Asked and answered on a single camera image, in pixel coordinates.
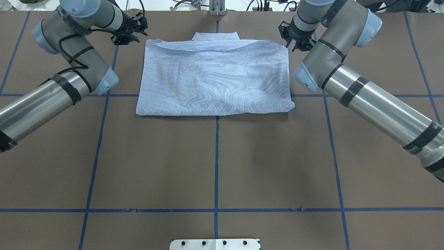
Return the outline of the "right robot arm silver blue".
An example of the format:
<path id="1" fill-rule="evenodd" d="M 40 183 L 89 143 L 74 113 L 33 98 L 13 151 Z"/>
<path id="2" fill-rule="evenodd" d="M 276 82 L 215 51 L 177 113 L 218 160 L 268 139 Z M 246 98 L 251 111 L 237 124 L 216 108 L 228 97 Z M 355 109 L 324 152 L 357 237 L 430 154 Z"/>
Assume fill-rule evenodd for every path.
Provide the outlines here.
<path id="1" fill-rule="evenodd" d="M 311 91 L 322 89 L 420 159 L 443 181 L 444 132 L 424 116 L 343 62 L 352 47 L 364 47 L 382 20 L 354 0 L 302 0 L 279 32 L 294 50 L 308 52 L 293 77 Z"/>

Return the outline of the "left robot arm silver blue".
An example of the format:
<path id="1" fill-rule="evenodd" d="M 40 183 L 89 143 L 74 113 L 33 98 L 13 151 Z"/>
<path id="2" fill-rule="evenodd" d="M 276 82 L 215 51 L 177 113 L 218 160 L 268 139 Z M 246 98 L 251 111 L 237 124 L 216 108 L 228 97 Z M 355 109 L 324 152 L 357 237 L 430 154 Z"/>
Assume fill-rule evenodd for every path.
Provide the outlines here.
<path id="1" fill-rule="evenodd" d="M 61 0 L 57 8 L 32 30 L 35 43 L 46 53 L 60 55 L 59 68 L 31 92 L 1 109 L 1 152 L 11 150 L 29 134 L 77 105 L 90 94 L 104 95 L 119 83 L 112 66 L 88 40 L 92 33 L 108 33 L 115 46 L 139 42 L 147 35 L 146 10 L 130 15 L 114 0 Z"/>

